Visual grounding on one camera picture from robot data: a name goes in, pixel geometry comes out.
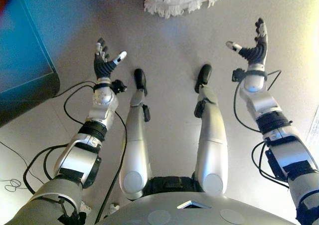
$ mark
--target robot forearm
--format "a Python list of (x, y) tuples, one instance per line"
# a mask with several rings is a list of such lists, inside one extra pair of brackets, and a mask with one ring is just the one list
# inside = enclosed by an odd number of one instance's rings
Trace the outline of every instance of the robot forearm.
[(240, 80), (240, 95), (256, 121), (269, 150), (268, 163), (275, 177), (288, 182), (302, 225), (317, 224), (319, 219), (319, 173), (310, 152), (297, 129), (283, 115), (275, 99), (267, 91), (265, 60), (267, 30), (262, 19), (256, 23), (256, 47), (252, 49), (228, 42), (226, 45), (248, 60), (248, 70)]
[(110, 80), (111, 72), (126, 52), (107, 62), (107, 48), (102, 49), (103, 44), (103, 39), (97, 43), (94, 60), (97, 84), (85, 124), (57, 160), (54, 179), (45, 183), (8, 224), (84, 224), (79, 217), (82, 189), (92, 185), (96, 178), (101, 163), (98, 154), (118, 107), (116, 93), (126, 90), (121, 81)]

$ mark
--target black cable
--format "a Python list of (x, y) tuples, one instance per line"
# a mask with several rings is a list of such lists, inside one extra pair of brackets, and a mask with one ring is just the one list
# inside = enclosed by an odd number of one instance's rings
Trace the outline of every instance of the black cable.
[(14, 193), (17, 189), (27, 189), (27, 188), (20, 188), (21, 181), (19, 179), (0, 180), (0, 182), (10, 182), (10, 185), (7, 184), (4, 186), (4, 189), (10, 193)]
[(51, 176), (49, 175), (48, 173), (48, 170), (46, 169), (46, 160), (48, 159), (48, 156), (49, 154), (53, 151), (53, 149), (51, 149), (49, 152), (47, 152), (47, 154), (45, 155), (44, 157), (44, 160), (43, 160), (43, 170), (44, 170), (44, 173), (46, 175), (46, 177), (49, 179), (49, 180), (52, 180)]
[(116, 172), (116, 174), (115, 174), (115, 176), (114, 176), (114, 178), (112, 180), (110, 188), (109, 188), (109, 190), (108, 190), (108, 192), (107, 192), (107, 194), (106, 194), (106, 196), (105, 196), (105, 198), (103, 200), (103, 203), (102, 203), (102, 205), (100, 207), (99, 213), (98, 213), (98, 215), (96, 217), (96, 220), (95, 220), (94, 224), (97, 224), (100, 221), (102, 212), (103, 212), (103, 210), (105, 208), (105, 205), (106, 205), (106, 203), (107, 203), (107, 201), (109, 199), (109, 196), (110, 196), (111, 191), (112, 191), (112, 189), (114, 187), (114, 184), (115, 184), (115, 182), (116, 182), (116, 180), (117, 180), (117, 178), (119, 176), (119, 173), (120, 173), (122, 165), (123, 165), (123, 160), (124, 160), (124, 155), (125, 155), (125, 151), (126, 151), (126, 146), (127, 146), (127, 143), (128, 143), (128, 131), (127, 131), (126, 125), (125, 125), (123, 119), (121, 118), (121, 116), (118, 114), (118, 112), (115, 111), (115, 113), (120, 118), (120, 120), (121, 120), (121, 122), (122, 122), (122, 124), (124, 126), (124, 129), (125, 129), (125, 146), (124, 146), (124, 150), (123, 150), (123, 154), (122, 154), (122, 158), (121, 158), (121, 162), (120, 162), (119, 168), (118, 168), (118, 170), (117, 170), (117, 172)]
[(271, 73), (269, 73), (268, 75), (274, 74), (274, 73), (278, 73), (277, 76), (275, 77), (275, 79), (273, 80), (273, 82), (270, 84), (270, 86), (268, 87), (267, 90), (270, 90), (270, 88), (273, 86), (273, 84), (276, 82), (277, 78), (279, 77), (279, 75), (281, 74), (281, 69), (273, 71)]
[[(270, 84), (270, 86), (269, 86), (269, 88), (268, 88), (267, 90), (270, 90), (270, 88), (271, 88), (271, 87), (273, 86), (273, 84), (276, 82), (276, 80), (277, 80), (277, 78), (279, 77), (279, 75), (281, 74), (281, 72), (282, 72), (282, 71), (279, 69), (279, 70), (273, 71), (273, 72), (271, 72), (271, 73), (268, 74), (268, 75), (271, 75), (271, 74), (274, 74), (274, 73), (278, 73), (277, 76), (275, 77), (275, 79), (274, 79), (273, 82)], [(253, 129), (253, 128), (247, 126), (246, 124), (244, 124), (244, 123), (238, 118), (238, 115), (237, 115), (237, 112), (236, 112), (237, 93), (238, 93), (239, 86), (240, 86), (240, 84), (241, 84), (241, 82), (242, 82), (243, 80), (244, 80), (244, 79), (242, 79), (242, 80), (238, 83), (238, 85), (237, 85), (237, 87), (236, 87), (236, 90), (235, 90), (235, 93), (234, 93), (234, 103), (233, 103), (234, 115), (235, 115), (235, 118), (237, 119), (237, 121), (238, 121), (241, 125), (243, 125), (243, 126), (246, 127), (247, 129), (250, 129), (250, 130), (252, 130), (252, 131), (254, 131), (254, 132), (260, 133), (259, 130)]]
[[(260, 153), (259, 165), (257, 165), (257, 163), (255, 162), (255, 159), (254, 159), (254, 153), (255, 153), (255, 150), (256, 150), (260, 145), (262, 145), (262, 144), (264, 144), (264, 145), (263, 145), (262, 150), (261, 150), (261, 153)], [(287, 185), (278, 182), (278, 181), (279, 181), (278, 179), (276, 179), (275, 177), (269, 175), (268, 173), (266, 173), (265, 171), (263, 171), (263, 170), (261, 169), (261, 162), (262, 162), (262, 157), (263, 157), (263, 153), (264, 153), (264, 150), (265, 150), (265, 146), (266, 146), (266, 143), (263, 141), (263, 142), (260, 142), (259, 144), (257, 144), (257, 145), (253, 148), (253, 150), (252, 150), (252, 152), (251, 152), (251, 159), (252, 159), (254, 165), (255, 165), (256, 168), (259, 170), (260, 175), (263, 176), (265, 179), (268, 179), (268, 180), (270, 180), (270, 181), (272, 181), (272, 182), (274, 182), (274, 183), (276, 183), (276, 184), (279, 184), (279, 185), (281, 185), (281, 186), (283, 186), (283, 187), (289, 189), (289, 187), (288, 187)]]
[(281, 186), (283, 186), (283, 187), (289, 189), (289, 186), (278, 182), (277, 179), (271, 179), (271, 178), (268, 178), (268, 177), (266, 177), (265, 175), (263, 175), (262, 170), (261, 170), (261, 161), (262, 161), (262, 159), (263, 159), (263, 154), (264, 154), (264, 149), (265, 149), (265, 147), (266, 147), (266, 143), (264, 143), (264, 145), (263, 145), (263, 147), (262, 147), (262, 149), (261, 149), (261, 152), (260, 152), (259, 166), (258, 166), (260, 175), (263, 176), (265, 179), (268, 179), (268, 180), (270, 180), (270, 181), (272, 181), (272, 182), (274, 182), (274, 183), (276, 183), (276, 184), (279, 184), (279, 185), (281, 185)]
[[(17, 155), (24, 161), (25, 166), (28, 167), (28, 164), (27, 164), (26, 160), (24, 159), (24, 157), (23, 157), (21, 154), (19, 154), (17, 151), (13, 150), (13, 149), (10, 148), (9, 146), (5, 145), (3, 142), (0, 141), (0, 143), (1, 143), (3, 146), (5, 146), (7, 149), (10, 149), (12, 152), (14, 152), (15, 154), (17, 154)], [(44, 184), (44, 182), (43, 182), (40, 178), (38, 178), (37, 176), (35, 176), (31, 171), (29, 171), (29, 173), (30, 173), (34, 178), (38, 179), (42, 184)]]
[(256, 129), (253, 129), (249, 126), (247, 126), (246, 124), (244, 124), (243, 122), (241, 122), (241, 120), (238, 118), (237, 116), (237, 112), (236, 112), (236, 99), (237, 99), (237, 92), (238, 92), (238, 89), (239, 89), (239, 86), (241, 84), (241, 82), (243, 81), (243, 79), (238, 83), (237, 87), (236, 87), (236, 90), (235, 90), (235, 93), (234, 93), (234, 103), (233, 103), (233, 109), (234, 109), (234, 115), (235, 115), (235, 118), (237, 119), (237, 121), (244, 127), (246, 127), (247, 129), (250, 129), (252, 131), (255, 131), (255, 132), (258, 132), (260, 133), (259, 130), (256, 130)]
[(80, 89), (82, 89), (82, 88), (84, 88), (84, 87), (90, 87), (91, 89), (93, 89), (93, 87), (92, 87), (91, 85), (83, 85), (83, 86), (81, 86), (80, 88), (78, 88), (77, 90), (75, 90), (72, 94), (70, 94), (69, 97), (67, 97), (67, 99), (65, 100), (64, 105), (63, 105), (64, 113), (65, 113), (70, 119), (72, 119), (73, 121), (75, 121), (75, 122), (77, 122), (77, 123), (79, 123), (79, 124), (82, 124), (82, 125), (84, 125), (84, 123), (82, 123), (82, 122), (80, 122), (80, 121), (78, 121), (78, 120), (72, 118), (71, 115), (69, 115), (69, 113), (66, 111), (66, 103), (68, 102), (68, 100), (69, 100), (76, 92), (78, 92)]
[(24, 173), (23, 173), (23, 181), (24, 181), (24, 184), (25, 184), (25, 186), (29, 189), (29, 191), (30, 191), (32, 194), (35, 194), (35, 191), (32, 189), (32, 187), (30, 186), (30, 184), (29, 184), (28, 181), (26, 180), (26, 175), (27, 175), (28, 171), (30, 170), (31, 166), (33, 165), (34, 161), (35, 161), (41, 154), (43, 154), (45, 151), (48, 151), (48, 150), (50, 150), (50, 149), (64, 148), (64, 147), (66, 147), (66, 146), (67, 146), (67, 144), (57, 145), (57, 146), (52, 146), (52, 147), (46, 148), (46, 149), (42, 150), (41, 152), (39, 152), (37, 155), (35, 155), (35, 157), (32, 159), (31, 163), (28, 165), (28, 167), (26, 168), (26, 170), (25, 170)]
[(52, 98), (59, 97), (59, 96), (61, 96), (62, 94), (68, 92), (70, 89), (73, 89), (74, 87), (76, 87), (76, 86), (78, 86), (78, 85), (80, 85), (80, 84), (84, 84), (84, 83), (93, 83), (94, 85), (96, 85), (96, 83), (94, 83), (93, 81), (83, 81), (83, 82), (80, 82), (80, 83), (77, 83), (77, 84), (71, 86), (71, 87), (68, 88), (67, 90), (63, 91), (62, 93), (60, 93), (60, 94), (58, 94), (58, 95), (53, 96)]

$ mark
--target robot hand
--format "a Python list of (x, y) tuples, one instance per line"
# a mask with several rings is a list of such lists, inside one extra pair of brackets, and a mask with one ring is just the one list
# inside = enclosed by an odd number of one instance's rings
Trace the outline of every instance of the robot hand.
[(98, 172), (101, 158), (98, 157), (105, 134), (111, 128), (114, 113), (118, 107), (116, 94), (126, 90), (120, 81), (111, 82), (110, 75), (127, 55), (121, 52), (114, 60), (108, 62), (109, 55), (105, 41), (100, 38), (96, 44), (94, 70), (97, 84), (94, 86), (93, 105), (85, 124), (70, 141), (55, 164), (55, 176), (67, 176), (78, 180), (83, 188), (91, 186)]
[(226, 42), (226, 45), (244, 57), (248, 61), (248, 64), (265, 65), (268, 43), (266, 24), (263, 19), (259, 18), (255, 26), (257, 27), (257, 37), (255, 37), (256, 46), (254, 48), (245, 48), (231, 41)]
[(94, 58), (94, 70), (97, 79), (110, 77), (111, 72), (115, 67), (126, 57), (125, 51), (121, 52), (115, 59), (108, 62), (109, 54), (107, 54), (107, 46), (104, 46), (105, 41), (100, 38), (96, 43), (96, 52)]

